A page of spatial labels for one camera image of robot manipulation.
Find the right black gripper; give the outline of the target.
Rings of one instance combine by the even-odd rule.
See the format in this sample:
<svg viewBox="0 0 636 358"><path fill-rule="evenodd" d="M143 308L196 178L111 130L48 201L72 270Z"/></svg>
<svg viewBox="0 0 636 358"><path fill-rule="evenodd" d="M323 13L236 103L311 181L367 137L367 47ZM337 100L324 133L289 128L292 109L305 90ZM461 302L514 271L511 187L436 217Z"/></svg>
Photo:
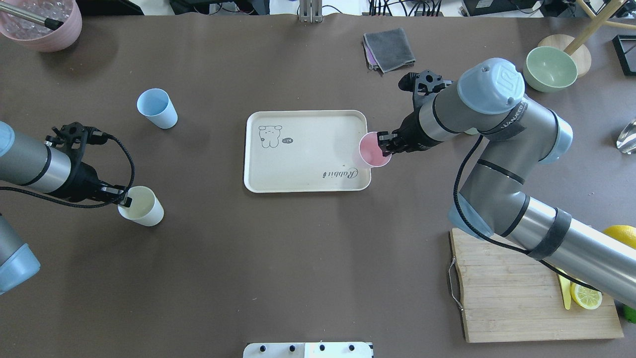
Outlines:
<svg viewBox="0 0 636 358"><path fill-rule="evenodd" d="M402 152L415 152L429 150L428 137L423 132L418 112L412 112L401 123L400 127L393 130L377 132L378 141L393 141L393 143L381 143L382 156L388 157Z"/></svg>

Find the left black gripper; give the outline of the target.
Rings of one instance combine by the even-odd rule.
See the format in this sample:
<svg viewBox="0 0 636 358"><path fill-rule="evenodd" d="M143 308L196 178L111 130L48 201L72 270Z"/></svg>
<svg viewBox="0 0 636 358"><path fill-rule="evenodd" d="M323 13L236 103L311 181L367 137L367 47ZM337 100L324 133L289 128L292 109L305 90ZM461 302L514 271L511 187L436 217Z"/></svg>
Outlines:
<svg viewBox="0 0 636 358"><path fill-rule="evenodd" d="M68 202L81 202L86 199L106 202L107 195L118 195L109 201L109 204L130 208L132 198L126 194L126 187L122 185L109 186L98 179L96 170L81 162L73 175L60 188L60 198Z"/></svg>

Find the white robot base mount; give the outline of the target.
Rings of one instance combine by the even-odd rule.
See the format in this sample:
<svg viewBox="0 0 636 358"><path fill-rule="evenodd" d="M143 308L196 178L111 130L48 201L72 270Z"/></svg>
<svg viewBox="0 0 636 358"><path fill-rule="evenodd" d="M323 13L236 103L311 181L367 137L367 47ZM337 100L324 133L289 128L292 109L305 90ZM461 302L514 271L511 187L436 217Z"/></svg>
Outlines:
<svg viewBox="0 0 636 358"><path fill-rule="evenodd" d="M284 342L253 343L243 358L373 358L373 344L367 342Z"/></svg>

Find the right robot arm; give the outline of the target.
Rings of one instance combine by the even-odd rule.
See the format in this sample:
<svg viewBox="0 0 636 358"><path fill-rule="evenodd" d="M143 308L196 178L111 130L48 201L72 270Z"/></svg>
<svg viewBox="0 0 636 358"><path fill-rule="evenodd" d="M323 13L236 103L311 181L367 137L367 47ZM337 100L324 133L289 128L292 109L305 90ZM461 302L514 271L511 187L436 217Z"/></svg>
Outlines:
<svg viewBox="0 0 636 358"><path fill-rule="evenodd" d="M443 85L399 129L377 134L383 155L429 150L476 129L488 144L454 191L450 220L477 238L498 234L530 258L634 307L635 250L522 191L535 165L569 149L570 125L525 95L522 75L506 59L488 59Z"/></svg>

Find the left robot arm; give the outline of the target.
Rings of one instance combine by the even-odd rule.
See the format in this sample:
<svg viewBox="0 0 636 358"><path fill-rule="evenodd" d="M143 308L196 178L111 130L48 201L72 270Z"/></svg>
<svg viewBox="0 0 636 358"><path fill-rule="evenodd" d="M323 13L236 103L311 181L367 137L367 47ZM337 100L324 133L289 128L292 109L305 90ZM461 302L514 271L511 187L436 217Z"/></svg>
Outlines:
<svg viewBox="0 0 636 358"><path fill-rule="evenodd" d="M96 170L82 161L87 145L103 145L114 136L78 122L54 128L45 142L1 123L0 177L9 191L21 192L57 204L83 208L117 204L129 207L130 185L111 185L100 180ZM0 223L0 290L4 294L34 276L40 269L29 245L2 218Z"/></svg>

